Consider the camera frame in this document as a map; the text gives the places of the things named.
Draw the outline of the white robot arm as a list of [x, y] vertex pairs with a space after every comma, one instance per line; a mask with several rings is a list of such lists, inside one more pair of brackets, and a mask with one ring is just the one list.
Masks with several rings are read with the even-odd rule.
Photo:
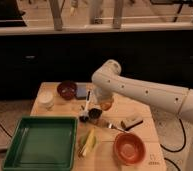
[[[107, 60], [92, 77], [97, 103], [113, 96], [126, 96], [141, 103], [160, 108], [193, 124], [193, 89], [122, 77], [121, 65]], [[193, 171], [193, 135], [184, 171]]]

